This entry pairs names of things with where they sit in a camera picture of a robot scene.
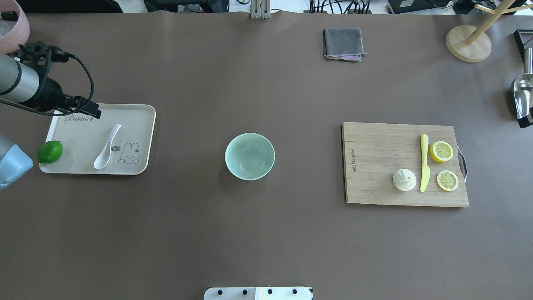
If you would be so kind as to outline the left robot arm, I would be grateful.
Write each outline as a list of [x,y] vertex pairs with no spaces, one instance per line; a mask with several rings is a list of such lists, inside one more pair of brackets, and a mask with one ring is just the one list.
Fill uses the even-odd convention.
[[[48,77],[49,67],[29,66],[6,54],[1,54],[1,103],[42,115],[59,116],[75,113],[100,118],[99,105],[92,101],[94,81],[86,66],[78,57],[61,53],[64,59],[75,59],[86,71],[91,83],[88,98],[70,96],[63,92],[59,83]],[[6,135],[0,135],[0,188],[3,190],[25,175],[33,166],[32,159]]]

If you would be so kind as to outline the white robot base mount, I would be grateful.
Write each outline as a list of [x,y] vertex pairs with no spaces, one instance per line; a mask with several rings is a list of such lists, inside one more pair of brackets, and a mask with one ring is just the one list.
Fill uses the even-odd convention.
[[204,300],[312,300],[311,287],[214,287],[204,293]]

